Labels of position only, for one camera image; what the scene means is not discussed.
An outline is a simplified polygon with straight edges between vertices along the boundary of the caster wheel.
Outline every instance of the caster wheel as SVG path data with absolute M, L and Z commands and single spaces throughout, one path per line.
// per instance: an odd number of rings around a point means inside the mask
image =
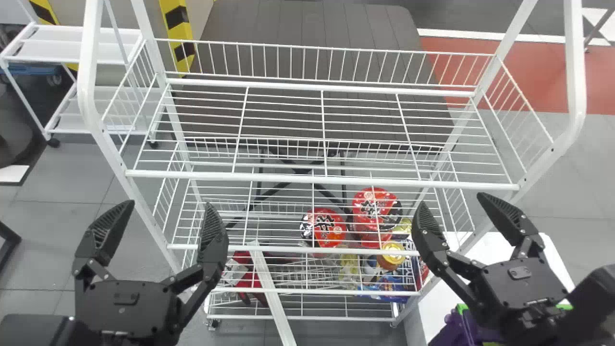
M 62 85 L 62 75 L 54 74 L 52 76 L 47 76 L 47 84 L 52 87 L 57 87 Z
M 52 138 L 47 141 L 47 145 L 52 148 L 58 148 L 60 146 L 60 140 L 56 138 Z
M 220 320 L 211 320 L 208 327 L 209 331 L 215 331 L 218 327 L 220 327 L 220 323 L 222 323 Z

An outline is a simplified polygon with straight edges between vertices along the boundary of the food packaging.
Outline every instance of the food packaging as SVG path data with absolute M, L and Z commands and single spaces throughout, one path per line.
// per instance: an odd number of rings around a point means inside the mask
M 393 193 L 368 187 L 354 195 L 352 214 L 361 246 L 378 249 L 391 239 L 392 229 L 401 221 L 402 204 Z
M 337 247 L 346 238 L 346 223 L 329 208 L 314 208 L 303 215 L 299 231 L 308 246 Z
M 395 242 L 387 242 L 382 246 L 382 250 L 396 250 L 403 251 L 404 247 L 400 243 Z M 404 255 L 377 255 L 376 260 L 378 261 L 378 265 L 387 272 L 392 272 L 402 264 L 403 261 L 406 260 Z

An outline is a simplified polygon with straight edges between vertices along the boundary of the purple object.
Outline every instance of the purple object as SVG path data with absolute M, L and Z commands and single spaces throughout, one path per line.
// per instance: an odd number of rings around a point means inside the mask
M 446 325 L 430 342 L 429 346 L 476 346 L 483 342 L 503 343 L 497 331 L 476 324 L 470 310 L 459 314 L 457 309 L 444 317 Z

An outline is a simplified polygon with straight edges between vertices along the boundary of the white storage rack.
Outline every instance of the white storage rack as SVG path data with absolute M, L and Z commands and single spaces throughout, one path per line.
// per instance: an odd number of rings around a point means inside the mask
M 382 187 L 396 195 L 406 215 L 425 201 L 450 246 L 467 252 L 490 225 L 474 224 L 463 191 L 495 191 L 518 201 L 574 142 L 584 121 L 581 2 L 563 2 L 570 116 L 557 137 L 502 62 L 536 0 L 523 1 L 495 54 L 155 39 L 143 1 L 132 0 L 145 42 L 132 56 L 146 56 L 152 73 L 143 83 L 145 99 L 157 106 L 153 113 L 137 113 L 136 121 L 145 118 L 149 128 L 131 166 L 121 156 L 131 132 L 120 139 L 118 151 L 93 97 L 102 1 L 88 0 L 77 100 L 173 270 L 194 263 L 206 202 L 228 225 L 229 256 L 250 253 L 263 287 L 221 283 L 206 301 L 209 318 L 274 319 L 290 344 L 287 320 L 396 326 L 437 280 L 428 278 L 418 292 L 367 293 L 349 284 L 339 267 L 356 255 L 418 253 L 359 248 L 351 237 L 336 248 L 300 246 L 302 216 L 315 207 L 349 216 L 355 192 Z M 161 44 L 169 45 L 170 54 L 177 49 L 172 46 L 194 48 L 192 67 L 166 70 Z M 123 97 L 116 92 L 111 104 Z M 443 109 L 450 119 L 437 116 Z M 161 147 L 146 147 L 151 138 Z M 137 178 L 160 180 L 153 209 Z M 268 260 L 286 262 L 267 264 L 264 252 Z M 333 257 L 313 258 L 323 253 Z M 415 279 L 411 270 L 405 279 Z M 271 308 L 246 307 L 234 292 L 265 293 Z M 417 298 L 404 305 L 360 295 Z
M 47 124 L 41 124 L 25 94 L 19 88 L 9 70 L 11 63 L 55 63 L 61 64 L 66 74 L 75 82 L 72 72 L 67 69 L 67 63 L 78 64 L 81 51 L 83 27 L 66 25 L 42 25 L 30 15 L 21 1 L 24 12 L 30 18 L 30 23 L 7 45 L 0 53 L 0 67 L 4 70 L 11 86 L 22 100 L 34 123 L 50 145 L 53 134 L 89 134 L 89 129 L 83 122 L 83 117 L 77 104 L 77 84 L 73 83 L 65 97 L 60 102 Z M 144 44 L 140 30 L 120 28 L 100 28 L 97 35 L 100 54 L 97 62 L 101 65 L 126 66 L 131 71 L 124 78 L 124 87 L 96 86 L 94 99 L 97 110 L 105 114 L 107 130 L 112 134 L 125 135 L 131 129 L 134 135 L 145 135 L 151 115 L 155 112 L 156 102 L 145 100 L 148 89 L 143 85 L 149 66 L 137 52 Z M 120 49 L 118 39 L 124 45 Z M 121 99 L 115 99 L 115 94 L 122 94 Z M 141 111 L 144 116 L 141 121 L 135 121 Z

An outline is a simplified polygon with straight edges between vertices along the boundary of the red floor stripe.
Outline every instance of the red floor stripe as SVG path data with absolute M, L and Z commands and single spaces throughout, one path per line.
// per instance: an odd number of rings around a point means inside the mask
M 499 44 L 430 37 L 421 38 L 421 42 L 425 50 L 470 53 L 493 53 Z M 568 112 L 563 44 L 516 42 L 504 63 L 534 110 Z M 588 114 L 615 115 L 615 47 L 592 46 L 585 55 L 585 65 Z M 438 64 L 434 71 L 442 73 L 441 68 Z

